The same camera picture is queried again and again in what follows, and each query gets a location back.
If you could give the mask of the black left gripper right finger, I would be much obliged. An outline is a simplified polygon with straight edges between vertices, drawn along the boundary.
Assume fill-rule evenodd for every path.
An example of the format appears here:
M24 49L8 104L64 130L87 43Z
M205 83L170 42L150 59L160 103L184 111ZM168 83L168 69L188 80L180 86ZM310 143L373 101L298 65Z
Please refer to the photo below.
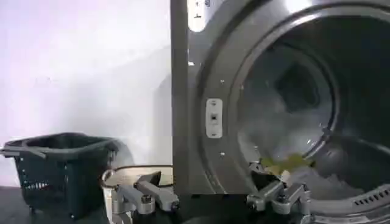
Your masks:
M306 184L288 185L276 175L266 173L259 162L249 163L249 170L255 191L246 196L246 205L255 211L264 211L267 205L281 215L292 214L294 210L301 215L310 215L310 190Z

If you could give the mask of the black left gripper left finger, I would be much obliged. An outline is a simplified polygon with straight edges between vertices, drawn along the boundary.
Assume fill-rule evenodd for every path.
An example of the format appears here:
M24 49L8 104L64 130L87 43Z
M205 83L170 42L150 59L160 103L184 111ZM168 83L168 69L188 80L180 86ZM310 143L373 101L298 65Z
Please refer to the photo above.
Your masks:
M173 177L162 170L153 170L132 176L114 186L116 195L125 208L141 215L149 215L160 208L165 212L176 212L180 208L179 196L169 190Z

